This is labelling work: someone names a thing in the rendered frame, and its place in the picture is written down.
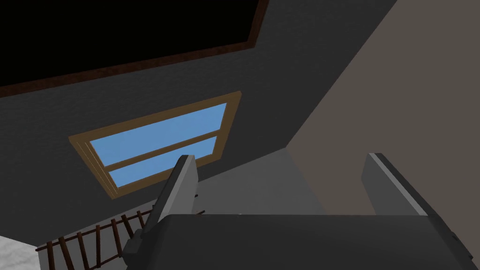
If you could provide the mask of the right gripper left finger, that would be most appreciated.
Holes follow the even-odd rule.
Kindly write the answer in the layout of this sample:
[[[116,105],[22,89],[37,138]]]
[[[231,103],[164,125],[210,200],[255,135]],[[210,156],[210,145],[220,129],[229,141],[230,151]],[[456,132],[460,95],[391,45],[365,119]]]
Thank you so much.
[[[194,155],[182,155],[165,182],[144,230],[151,230],[167,215],[191,214],[197,194],[198,172]]]

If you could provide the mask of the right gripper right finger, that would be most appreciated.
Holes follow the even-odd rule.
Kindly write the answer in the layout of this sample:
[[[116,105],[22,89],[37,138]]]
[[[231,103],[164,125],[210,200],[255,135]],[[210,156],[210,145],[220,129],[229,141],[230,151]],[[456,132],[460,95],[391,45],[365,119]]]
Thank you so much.
[[[438,216],[381,153],[367,154],[361,181],[377,215]]]

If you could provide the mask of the wooden framed window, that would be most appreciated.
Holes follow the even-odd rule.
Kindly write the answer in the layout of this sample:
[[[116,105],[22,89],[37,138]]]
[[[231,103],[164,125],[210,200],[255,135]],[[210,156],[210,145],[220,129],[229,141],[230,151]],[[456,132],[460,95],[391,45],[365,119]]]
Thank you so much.
[[[242,93],[180,106],[69,137],[112,199],[166,180],[182,155],[222,157]]]

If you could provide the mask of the dark doorway with brown frame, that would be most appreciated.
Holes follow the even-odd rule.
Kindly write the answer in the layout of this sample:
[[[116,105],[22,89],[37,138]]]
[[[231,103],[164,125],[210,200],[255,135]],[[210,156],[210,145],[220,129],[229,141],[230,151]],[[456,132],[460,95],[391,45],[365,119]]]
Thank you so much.
[[[269,0],[0,0],[0,98],[251,49]]]

